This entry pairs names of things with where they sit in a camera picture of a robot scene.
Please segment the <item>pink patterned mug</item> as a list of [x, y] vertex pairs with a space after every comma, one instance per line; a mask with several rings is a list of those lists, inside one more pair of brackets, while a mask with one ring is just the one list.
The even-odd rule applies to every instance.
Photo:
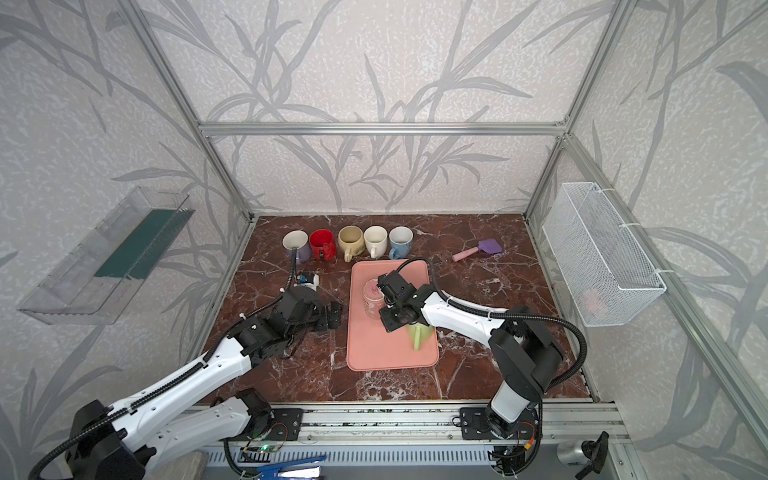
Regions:
[[385, 297], [378, 288], [376, 278], [368, 280], [363, 286], [363, 307], [366, 315], [374, 320], [380, 320], [380, 310], [386, 307]]

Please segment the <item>light green mug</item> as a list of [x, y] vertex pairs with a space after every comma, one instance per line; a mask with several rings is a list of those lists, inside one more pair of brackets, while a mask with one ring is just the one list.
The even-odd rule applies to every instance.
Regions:
[[434, 328], [429, 325], [414, 323], [406, 326], [406, 332], [412, 343], [413, 350], [419, 351], [422, 345], [432, 337]]

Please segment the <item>red mug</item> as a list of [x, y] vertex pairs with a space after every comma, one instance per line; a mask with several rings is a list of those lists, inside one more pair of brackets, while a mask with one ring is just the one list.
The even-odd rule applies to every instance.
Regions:
[[309, 244], [314, 257], [320, 261], [331, 261], [337, 255], [335, 236], [328, 229], [315, 230], [309, 236]]

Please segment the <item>blue dotted mug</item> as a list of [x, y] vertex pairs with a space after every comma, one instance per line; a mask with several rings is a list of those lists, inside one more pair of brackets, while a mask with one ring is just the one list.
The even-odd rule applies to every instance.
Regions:
[[389, 232], [389, 258], [391, 260], [406, 259], [411, 252], [414, 234], [406, 226], [397, 226]]

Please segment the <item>lavender purple mug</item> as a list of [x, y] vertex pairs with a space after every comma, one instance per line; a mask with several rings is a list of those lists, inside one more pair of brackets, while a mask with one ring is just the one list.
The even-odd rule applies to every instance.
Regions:
[[288, 253], [293, 252], [297, 264], [306, 263], [312, 258], [313, 252], [309, 243], [309, 235], [303, 230], [293, 230], [282, 240], [283, 247]]

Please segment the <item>white mug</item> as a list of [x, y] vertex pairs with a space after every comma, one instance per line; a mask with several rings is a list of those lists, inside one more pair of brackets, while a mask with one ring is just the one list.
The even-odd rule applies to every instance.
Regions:
[[371, 259], [379, 259], [388, 253], [388, 231], [384, 227], [368, 227], [364, 231], [364, 241]]

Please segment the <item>beige speckled round mug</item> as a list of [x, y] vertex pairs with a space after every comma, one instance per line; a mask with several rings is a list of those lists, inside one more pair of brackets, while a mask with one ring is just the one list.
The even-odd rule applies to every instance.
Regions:
[[365, 251], [364, 232], [357, 226], [343, 227], [338, 234], [338, 245], [346, 263]]

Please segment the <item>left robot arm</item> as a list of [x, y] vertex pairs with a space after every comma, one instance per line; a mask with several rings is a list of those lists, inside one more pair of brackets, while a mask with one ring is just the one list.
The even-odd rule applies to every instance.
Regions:
[[93, 401], [75, 415], [75, 443], [65, 452], [76, 479], [141, 479], [147, 471], [241, 434], [274, 424], [268, 402], [254, 389], [192, 415], [186, 409], [229, 381], [281, 355], [309, 331], [335, 330], [343, 306], [324, 303], [307, 286], [294, 286], [243, 315], [200, 357], [154, 385], [106, 406]]

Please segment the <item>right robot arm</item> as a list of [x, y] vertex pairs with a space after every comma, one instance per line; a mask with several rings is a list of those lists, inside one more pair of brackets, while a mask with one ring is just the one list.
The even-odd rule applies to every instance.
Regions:
[[384, 297], [379, 316], [386, 331], [437, 327], [492, 351], [502, 382], [486, 407], [486, 430], [500, 439], [511, 437], [521, 416], [572, 374], [561, 369], [565, 351], [546, 326], [559, 324], [558, 318], [535, 315], [525, 307], [482, 307], [451, 297], [432, 283], [415, 287], [398, 269], [379, 276], [377, 289]]

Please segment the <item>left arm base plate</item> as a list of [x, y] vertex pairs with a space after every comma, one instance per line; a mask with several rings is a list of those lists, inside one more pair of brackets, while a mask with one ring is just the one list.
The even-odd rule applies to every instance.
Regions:
[[300, 408], [277, 408], [251, 420], [242, 435], [257, 441], [297, 441], [304, 411]]

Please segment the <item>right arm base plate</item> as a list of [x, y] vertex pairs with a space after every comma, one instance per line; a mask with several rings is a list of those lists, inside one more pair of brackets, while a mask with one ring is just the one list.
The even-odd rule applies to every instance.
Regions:
[[507, 422], [486, 407], [464, 407], [451, 419], [463, 440], [511, 440], [526, 443], [537, 437], [538, 414], [525, 409], [515, 422]]

